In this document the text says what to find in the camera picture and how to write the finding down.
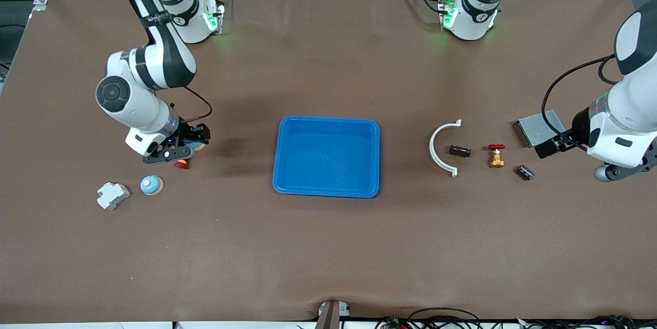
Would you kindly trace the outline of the grey metal box module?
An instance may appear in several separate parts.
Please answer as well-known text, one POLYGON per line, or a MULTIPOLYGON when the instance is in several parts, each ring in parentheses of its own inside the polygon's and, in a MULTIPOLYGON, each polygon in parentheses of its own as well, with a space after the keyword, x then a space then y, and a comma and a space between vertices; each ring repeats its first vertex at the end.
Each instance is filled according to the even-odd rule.
POLYGON ((545 123, 542 113, 520 118, 512 125, 524 147, 536 147, 557 135, 551 126, 545 123))

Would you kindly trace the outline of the white circuit breaker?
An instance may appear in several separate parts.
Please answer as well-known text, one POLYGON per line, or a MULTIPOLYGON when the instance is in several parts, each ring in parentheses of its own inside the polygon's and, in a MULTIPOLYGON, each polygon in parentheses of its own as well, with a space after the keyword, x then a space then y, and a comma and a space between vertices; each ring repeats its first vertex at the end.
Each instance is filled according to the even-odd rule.
POLYGON ((105 210, 114 210, 123 200, 130 196, 129 189, 124 185, 106 182, 97 190, 96 202, 105 210))

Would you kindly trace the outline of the blue plastic tray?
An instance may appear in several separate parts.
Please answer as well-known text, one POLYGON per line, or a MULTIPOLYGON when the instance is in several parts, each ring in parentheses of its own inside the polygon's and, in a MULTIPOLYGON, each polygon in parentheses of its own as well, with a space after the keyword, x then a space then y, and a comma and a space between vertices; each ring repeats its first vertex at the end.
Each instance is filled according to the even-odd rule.
POLYGON ((273 189, 370 199, 380 186, 380 126, 373 120, 287 116, 278 130, 273 189))

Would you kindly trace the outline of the metal table edge bracket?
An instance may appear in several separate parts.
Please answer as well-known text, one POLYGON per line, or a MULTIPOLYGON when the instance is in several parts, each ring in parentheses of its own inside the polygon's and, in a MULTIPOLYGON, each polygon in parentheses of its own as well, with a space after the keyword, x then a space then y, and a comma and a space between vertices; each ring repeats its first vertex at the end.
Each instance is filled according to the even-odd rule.
POLYGON ((318 310, 314 329, 346 329, 345 320, 351 318, 350 304, 344 301, 325 301, 318 310))

